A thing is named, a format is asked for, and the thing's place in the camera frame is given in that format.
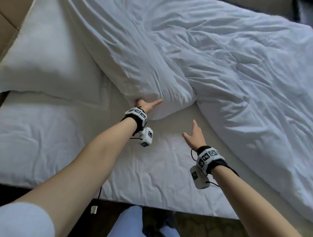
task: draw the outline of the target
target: hand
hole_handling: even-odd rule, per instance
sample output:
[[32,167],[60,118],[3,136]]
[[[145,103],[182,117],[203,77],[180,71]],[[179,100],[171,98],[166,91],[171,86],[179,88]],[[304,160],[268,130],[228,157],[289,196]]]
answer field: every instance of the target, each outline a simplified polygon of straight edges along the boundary
[[162,103],[162,99],[159,99],[157,101],[154,101],[152,103],[147,103],[146,101],[140,99],[136,103],[136,107],[141,106],[141,108],[145,111],[146,114],[148,114],[156,105]]
[[195,120],[193,120],[192,136],[189,136],[187,133],[183,133],[182,136],[184,137],[188,146],[195,151],[197,151],[199,147],[207,145],[205,143],[201,128],[198,127],[198,124]]

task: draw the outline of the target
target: white sleeve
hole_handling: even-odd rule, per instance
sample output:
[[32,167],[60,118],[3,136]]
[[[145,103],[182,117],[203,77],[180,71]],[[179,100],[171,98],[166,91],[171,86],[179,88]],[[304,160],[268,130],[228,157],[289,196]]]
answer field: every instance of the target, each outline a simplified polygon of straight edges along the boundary
[[41,207],[25,202],[0,207],[1,237],[54,237],[53,222]]

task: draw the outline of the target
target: pillowcase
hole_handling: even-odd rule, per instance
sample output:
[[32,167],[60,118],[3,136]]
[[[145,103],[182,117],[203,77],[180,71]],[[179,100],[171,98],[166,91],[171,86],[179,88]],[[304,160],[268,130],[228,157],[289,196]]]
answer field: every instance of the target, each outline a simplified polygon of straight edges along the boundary
[[35,0],[0,63],[0,92],[44,92],[100,105],[101,70],[70,24],[61,0]]
[[161,119],[193,104],[196,96],[184,74],[132,20],[133,8],[126,2],[66,2],[85,47],[131,107],[138,99],[163,99],[149,113],[149,119]]

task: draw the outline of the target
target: leg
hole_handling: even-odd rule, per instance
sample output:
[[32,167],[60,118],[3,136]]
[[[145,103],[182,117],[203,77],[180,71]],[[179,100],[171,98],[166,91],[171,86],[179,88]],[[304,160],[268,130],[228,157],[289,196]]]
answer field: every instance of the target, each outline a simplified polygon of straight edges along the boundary
[[107,237],[145,237],[142,233],[142,208],[131,206],[123,211]]
[[162,232],[163,235],[166,237],[180,237],[179,233],[175,228],[171,228],[167,225],[163,226],[160,231]]

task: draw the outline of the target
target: forearm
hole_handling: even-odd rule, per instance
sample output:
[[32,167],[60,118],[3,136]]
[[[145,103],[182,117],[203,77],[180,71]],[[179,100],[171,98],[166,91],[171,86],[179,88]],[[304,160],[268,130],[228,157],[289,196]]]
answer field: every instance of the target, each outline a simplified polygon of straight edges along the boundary
[[260,194],[224,166],[212,175],[251,237],[300,237],[297,230]]
[[126,118],[101,133],[59,173],[17,201],[39,205],[51,217],[56,236],[67,236],[107,180],[120,152],[137,128]]

